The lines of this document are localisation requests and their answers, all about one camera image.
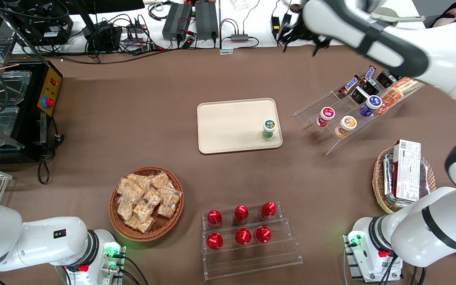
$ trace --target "acrylic display stand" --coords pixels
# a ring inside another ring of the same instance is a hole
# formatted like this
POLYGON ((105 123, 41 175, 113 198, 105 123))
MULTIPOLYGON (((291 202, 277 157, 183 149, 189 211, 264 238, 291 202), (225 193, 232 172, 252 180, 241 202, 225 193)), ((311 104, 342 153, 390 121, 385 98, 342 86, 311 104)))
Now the acrylic display stand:
POLYGON ((276 215, 265 221, 259 218, 259 211, 263 205, 248 207, 249 217, 244 225, 233 223, 235 209, 220 211, 223 224, 218 229, 207 222, 208 213, 201 215, 201 252, 205 280, 303 263, 293 229, 283 215, 281 204, 275 203, 276 215), (260 226, 266 226, 272 231, 272 238, 268 243, 260 244, 253 236, 260 226), (241 228, 248 229, 252 236, 251 242, 243 246, 235 242, 235 232, 241 228), (207 247, 207 237, 211 233, 218 233, 223 238, 223 246, 217 251, 207 247))
MULTIPOLYGON (((360 73, 358 75, 358 77, 360 77, 360 79, 364 78, 364 76, 365 76, 365 74, 367 74, 367 72, 368 72, 368 70, 366 70, 363 73, 360 73)), ((375 80, 376 77, 377 77, 376 74, 374 74, 372 76, 374 81, 376 81, 375 80)), ((359 110, 363 104, 358 104, 356 101, 353 100, 353 98, 351 97, 351 92, 353 92, 353 90, 350 90, 350 92, 348 93, 347 96, 344 96, 342 93, 339 92, 340 88, 346 86, 347 83, 349 83, 349 81, 340 85, 339 87, 335 88, 334 90, 332 90, 325 96, 319 98, 318 100, 312 102, 311 104, 305 106, 304 108, 298 110, 293 115, 293 117, 297 117, 298 119, 300 119, 302 121, 302 123, 304 123, 305 126, 309 126, 312 124, 312 125, 316 126, 316 128, 320 132, 323 132, 324 130, 327 129, 328 135, 329 136, 331 135, 332 137, 335 138, 336 142, 331 147, 331 149, 326 153, 326 155, 328 155, 330 152, 332 152, 339 146, 344 145, 345 143, 347 143, 350 139, 352 139, 356 135, 362 133, 368 126, 370 126, 372 123, 377 121, 380 117, 376 114, 372 114, 370 117, 364 117, 364 116, 360 115, 359 110), (323 107, 327 107, 327 106, 329 106, 335 110, 335 117, 333 120, 328 122, 326 127, 320 127, 316 124, 315 121, 318 118, 318 116, 320 115, 321 109, 323 107), (357 120, 357 126, 346 137, 341 138, 341 137, 338 137, 334 131, 344 116, 354 117, 357 120)), ((424 85, 423 83, 418 83, 412 89, 408 90, 407 92, 404 92, 403 98, 395 105, 400 104, 403 101, 403 99, 407 98, 407 96, 416 92, 423 85, 424 85)), ((378 93, 378 96, 381 97, 382 94, 386 94, 386 92, 387 92, 387 89, 382 87, 382 91, 378 93)))

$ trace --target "woven basket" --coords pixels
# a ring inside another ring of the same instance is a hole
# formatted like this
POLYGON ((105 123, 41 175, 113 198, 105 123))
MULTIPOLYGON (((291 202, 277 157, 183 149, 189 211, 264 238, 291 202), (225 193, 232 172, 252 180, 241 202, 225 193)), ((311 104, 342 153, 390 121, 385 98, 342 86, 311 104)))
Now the woven basket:
MULTIPOLYGON (((381 208, 385 210, 386 213, 395 213, 396 211, 402 209, 402 207, 391 205, 385 199, 385 175, 383 173, 383 166, 385 155, 388 153, 393 153, 393 146, 383 151, 376 161, 376 165, 374 166, 374 176, 372 177, 372 189, 374 190, 376 200, 381 208)), ((427 183, 429 184, 430 191, 432 192, 436 190, 436 178, 434 178, 434 173, 432 172, 432 167, 430 167, 429 163, 425 159, 423 159, 423 161, 425 161, 425 164, 427 165, 427 183)))
POLYGON ((164 171, 168 175, 168 178, 170 178, 170 181, 172 181, 174 188, 177 191, 182 192, 182 196, 179 200, 179 205, 177 205, 177 209, 175 210, 173 217, 166 218, 162 215, 158 215, 158 207, 156 207, 154 209, 154 212, 152 213, 152 217, 154 218, 154 224, 152 224, 152 227, 150 228, 150 231, 148 233, 144 234, 141 231, 134 230, 131 227, 127 226, 123 222, 123 218, 121 218, 121 216, 117 214, 117 209, 119 207, 119 204, 117 204, 117 200, 119 198, 117 188, 119 187, 119 182, 117 183, 114 191, 112 192, 112 196, 110 197, 108 214, 110 216, 110 222, 112 223, 112 226, 114 226, 114 229, 116 229, 116 231, 120 233, 121 236, 134 241, 155 240, 161 238, 166 233, 168 233, 179 221, 179 218, 182 215, 182 210, 184 209, 184 191, 182 190, 181 183, 179 182, 177 177, 175 177, 175 175, 173 175, 170 171, 166 169, 152 166, 139 168, 130 173, 134 173, 136 175, 157 175, 161 171, 164 171))

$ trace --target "red bottle cap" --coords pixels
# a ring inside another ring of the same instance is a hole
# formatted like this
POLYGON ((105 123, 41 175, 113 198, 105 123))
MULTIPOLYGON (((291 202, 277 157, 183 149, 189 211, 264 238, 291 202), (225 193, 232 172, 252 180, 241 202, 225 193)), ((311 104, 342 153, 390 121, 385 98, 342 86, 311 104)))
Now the red bottle cap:
POLYGON ((223 246, 223 237, 218 233, 211 233, 207 237, 207 246, 214 251, 217 251, 223 246))
POLYGON ((255 238, 259 243, 267 243, 272 238, 272 231, 267 227, 261 226, 256 229, 255 238))
POLYGON ((274 202, 265 203, 261 206, 261 217, 271 218, 277 213, 277 205, 274 202))
POLYGON ((216 226, 219 225, 219 223, 223 222, 223 217, 219 211, 212 210, 207 214, 207 222, 213 226, 216 226))
POLYGON ((251 233, 247 229, 239 229, 235 233, 235 241, 239 245, 247 245, 251 241, 251 233))
POLYGON ((240 205, 235 208, 235 220, 237 222, 244 222, 247 217, 249 216, 249 210, 247 209, 246 206, 240 205))

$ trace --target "red button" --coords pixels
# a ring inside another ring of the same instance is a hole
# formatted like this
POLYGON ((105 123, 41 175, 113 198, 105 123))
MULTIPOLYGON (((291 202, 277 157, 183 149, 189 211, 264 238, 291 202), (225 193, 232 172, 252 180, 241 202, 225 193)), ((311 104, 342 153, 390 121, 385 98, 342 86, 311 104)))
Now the red button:
POLYGON ((81 265, 81 266, 78 267, 78 270, 79 270, 80 272, 87 272, 87 270, 89 270, 89 265, 83 264, 83 265, 81 265))
POLYGON ((383 258, 383 257, 387 257, 387 256, 390 256, 391 253, 389 253, 388 251, 379 251, 378 252, 378 255, 383 258))
POLYGON ((49 107, 49 108, 54 106, 54 99, 52 99, 52 98, 45 99, 45 105, 47 105, 47 107, 49 107))

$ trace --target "brown tablecloth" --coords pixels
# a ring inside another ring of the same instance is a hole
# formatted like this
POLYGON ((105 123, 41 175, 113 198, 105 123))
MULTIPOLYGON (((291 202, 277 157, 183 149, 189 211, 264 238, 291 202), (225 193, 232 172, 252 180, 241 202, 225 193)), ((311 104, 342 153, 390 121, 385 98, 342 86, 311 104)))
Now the brown tablecloth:
MULTIPOLYGON (((456 144, 456 102, 425 86, 324 156, 333 141, 314 127, 304 129, 293 113, 366 70, 369 61, 346 47, 330 47, 314 58, 311 51, 261 48, 226 56, 218 50, 173 51, 118 65, 54 60, 65 76, 55 117, 66 139, 49 164, 52 183, 38 183, 36 164, 1 166, 15 177, 2 204, 20 212, 24 221, 74 215, 90 229, 107 229, 128 247, 128 256, 150 285, 173 285, 204 283, 201 213, 279 200, 304 264, 208 283, 341 285, 342 234, 358 218, 383 214, 371 189, 374 162, 382 150, 398 139, 422 143, 436 184, 452 186, 443 163, 456 144), (280 148, 218 155, 198 151, 200 103, 262 97, 277 103, 284 140, 280 148), (179 178, 185 208, 169 234, 136 243, 112 228, 108 199, 120 177, 151 165, 179 178)), ((123 57, 102 56, 104 61, 118 58, 123 57)), ((408 284, 411 273, 406 265, 404 279, 394 284, 408 284)), ((8 285, 61 284, 48 264, 2 272, 0 279, 8 285)), ((456 284, 456 254, 431 265, 425 284, 456 284)))

